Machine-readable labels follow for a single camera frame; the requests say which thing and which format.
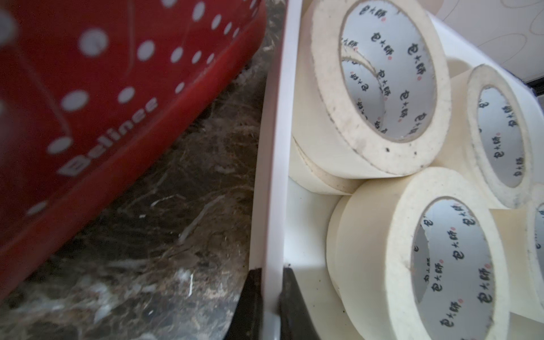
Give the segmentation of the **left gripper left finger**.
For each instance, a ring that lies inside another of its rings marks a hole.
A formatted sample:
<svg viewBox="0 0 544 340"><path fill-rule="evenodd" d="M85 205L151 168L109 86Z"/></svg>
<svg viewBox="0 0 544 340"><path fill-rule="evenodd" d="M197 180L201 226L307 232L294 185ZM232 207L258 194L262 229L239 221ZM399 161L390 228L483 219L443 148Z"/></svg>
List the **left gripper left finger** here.
<svg viewBox="0 0 544 340"><path fill-rule="evenodd" d="M262 318L262 269L252 269L246 277L224 340L260 339Z"/></svg>

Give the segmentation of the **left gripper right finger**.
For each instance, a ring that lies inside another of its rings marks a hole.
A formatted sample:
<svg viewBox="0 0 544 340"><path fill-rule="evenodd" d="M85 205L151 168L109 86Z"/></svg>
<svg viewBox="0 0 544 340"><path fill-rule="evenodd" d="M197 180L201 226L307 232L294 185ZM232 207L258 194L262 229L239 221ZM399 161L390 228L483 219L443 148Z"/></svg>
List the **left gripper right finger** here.
<svg viewBox="0 0 544 340"><path fill-rule="evenodd" d="M280 340L320 340L291 268L283 269L279 307Z"/></svg>

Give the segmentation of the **white plastic storage box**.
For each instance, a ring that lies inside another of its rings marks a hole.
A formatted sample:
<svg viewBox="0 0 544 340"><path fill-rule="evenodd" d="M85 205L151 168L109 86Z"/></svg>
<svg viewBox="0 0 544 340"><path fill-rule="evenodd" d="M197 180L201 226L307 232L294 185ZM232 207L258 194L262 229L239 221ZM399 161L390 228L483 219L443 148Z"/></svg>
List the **white plastic storage box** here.
<svg viewBox="0 0 544 340"><path fill-rule="evenodd" d="M286 27L269 71L256 168L249 265L262 269L264 313L261 339L280 339L279 298L283 269L293 269L320 339L359 339L336 292L326 263L329 221L344 195L310 192L289 177L290 141L302 18L308 6L291 1ZM526 120L533 146L534 182L543 180L543 112L525 83L500 67L440 17L429 13L446 57L451 79L489 65L506 79Z"/></svg>

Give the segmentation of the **masking tape roll three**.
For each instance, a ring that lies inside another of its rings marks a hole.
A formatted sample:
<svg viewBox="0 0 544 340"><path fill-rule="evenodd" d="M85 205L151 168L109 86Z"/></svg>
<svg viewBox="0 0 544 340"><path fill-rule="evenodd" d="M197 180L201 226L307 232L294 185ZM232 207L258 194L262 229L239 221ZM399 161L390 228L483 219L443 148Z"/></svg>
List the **masking tape roll three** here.
<svg viewBox="0 0 544 340"><path fill-rule="evenodd" d="M327 268L364 339L505 339L501 242L473 185L429 167L342 198L328 226Z"/></svg>

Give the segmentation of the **masking tape roll five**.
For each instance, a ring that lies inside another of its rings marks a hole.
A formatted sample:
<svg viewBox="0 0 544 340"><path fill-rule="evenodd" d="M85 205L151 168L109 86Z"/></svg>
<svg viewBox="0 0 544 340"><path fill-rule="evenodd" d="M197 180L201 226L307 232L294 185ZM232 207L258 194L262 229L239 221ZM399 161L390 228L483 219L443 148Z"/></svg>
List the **masking tape roll five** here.
<svg viewBox="0 0 544 340"><path fill-rule="evenodd" d="M362 179L336 177L315 164L291 137L289 177L304 189L322 195L351 195L364 182Z"/></svg>

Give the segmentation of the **masking tape roll four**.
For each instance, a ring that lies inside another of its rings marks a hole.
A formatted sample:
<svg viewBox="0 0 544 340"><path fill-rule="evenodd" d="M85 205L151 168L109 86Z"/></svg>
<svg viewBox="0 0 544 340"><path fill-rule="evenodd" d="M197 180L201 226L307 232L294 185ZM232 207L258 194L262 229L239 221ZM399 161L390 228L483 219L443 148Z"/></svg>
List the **masking tape roll four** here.
<svg viewBox="0 0 544 340"><path fill-rule="evenodd" d="M509 274L511 311L543 322L543 185L524 207L493 210Z"/></svg>

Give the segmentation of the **masking tape roll one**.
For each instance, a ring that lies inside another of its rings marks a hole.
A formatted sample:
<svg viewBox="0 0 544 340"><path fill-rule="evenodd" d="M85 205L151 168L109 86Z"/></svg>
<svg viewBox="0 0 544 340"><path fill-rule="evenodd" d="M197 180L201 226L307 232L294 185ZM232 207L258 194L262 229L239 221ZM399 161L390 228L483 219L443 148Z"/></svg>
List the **masking tape roll one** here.
<svg viewBox="0 0 544 340"><path fill-rule="evenodd" d="M405 177L451 119L446 57L417 1L313 1L302 18L293 137L341 178Z"/></svg>

